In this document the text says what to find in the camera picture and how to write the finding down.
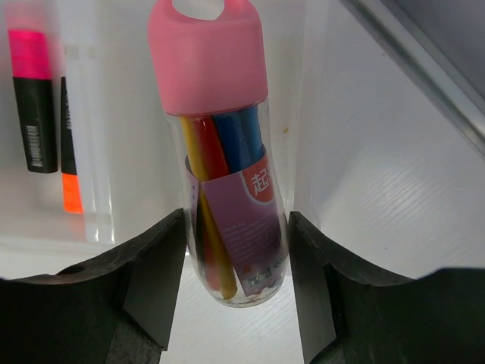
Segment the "pink highlighter marker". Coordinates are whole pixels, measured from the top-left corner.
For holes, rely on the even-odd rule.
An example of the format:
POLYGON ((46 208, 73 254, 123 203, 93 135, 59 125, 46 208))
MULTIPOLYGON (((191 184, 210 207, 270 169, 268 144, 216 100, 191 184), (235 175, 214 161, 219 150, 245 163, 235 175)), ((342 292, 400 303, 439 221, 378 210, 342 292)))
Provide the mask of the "pink highlighter marker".
POLYGON ((27 169, 51 174, 58 170, 52 69, 46 35, 8 30, 17 112, 27 169))

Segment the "orange highlighter marker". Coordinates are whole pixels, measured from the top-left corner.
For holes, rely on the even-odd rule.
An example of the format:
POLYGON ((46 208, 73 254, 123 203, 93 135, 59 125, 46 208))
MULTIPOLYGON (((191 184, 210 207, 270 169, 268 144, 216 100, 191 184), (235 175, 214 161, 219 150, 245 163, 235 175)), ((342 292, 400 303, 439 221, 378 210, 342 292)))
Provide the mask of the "orange highlighter marker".
POLYGON ((74 142, 70 122, 66 77, 61 78, 61 176, 64 210, 82 215, 83 206, 80 195, 79 178, 74 154, 74 142))

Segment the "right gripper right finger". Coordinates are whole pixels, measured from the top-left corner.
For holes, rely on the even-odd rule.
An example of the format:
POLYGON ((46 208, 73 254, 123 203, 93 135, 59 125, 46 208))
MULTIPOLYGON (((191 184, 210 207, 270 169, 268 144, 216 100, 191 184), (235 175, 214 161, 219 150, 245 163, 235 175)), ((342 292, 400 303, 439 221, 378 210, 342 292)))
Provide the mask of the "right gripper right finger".
POLYGON ((387 271, 289 216, 289 254, 306 363, 482 363, 484 271, 387 271))

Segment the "pink-capped tube of pens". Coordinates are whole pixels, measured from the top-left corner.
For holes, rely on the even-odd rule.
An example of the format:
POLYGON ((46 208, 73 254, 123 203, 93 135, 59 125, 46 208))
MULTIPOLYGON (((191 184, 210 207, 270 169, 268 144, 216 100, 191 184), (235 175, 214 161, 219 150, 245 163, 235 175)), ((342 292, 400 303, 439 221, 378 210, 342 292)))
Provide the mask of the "pink-capped tube of pens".
POLYGON ((177 149, 196 274, 225 306, 261 304, 280 289, 289 249, 258 12, 249 1, 226 1, 205 20, 158 1, 148 42, 177 149))

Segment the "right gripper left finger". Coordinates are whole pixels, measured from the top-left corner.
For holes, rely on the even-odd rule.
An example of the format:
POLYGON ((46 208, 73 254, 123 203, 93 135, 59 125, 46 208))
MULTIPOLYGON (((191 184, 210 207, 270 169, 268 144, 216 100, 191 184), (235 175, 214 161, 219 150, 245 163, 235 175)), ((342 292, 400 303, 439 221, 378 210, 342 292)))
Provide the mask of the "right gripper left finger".
POLYGON ((157 363, 186 252, 177 209, 140 235, 55 275, 1 282, 3 363, 157 363))

